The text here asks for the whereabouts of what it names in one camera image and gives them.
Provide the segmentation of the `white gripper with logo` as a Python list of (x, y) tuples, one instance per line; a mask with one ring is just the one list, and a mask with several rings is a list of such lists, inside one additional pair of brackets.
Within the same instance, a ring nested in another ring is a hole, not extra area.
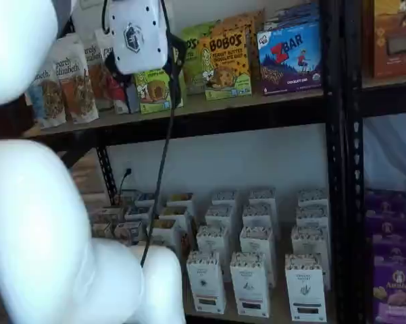
[(186, 43), (166, 32), (162, 2), (111, 1), (109, 28), (113, 53), (105, 58), (105, 66), (122, 87), (129, 85), (129, 75), (160, 69), (165, 65), (172, 105), (182, 100), (180, 75), (186, 57)]

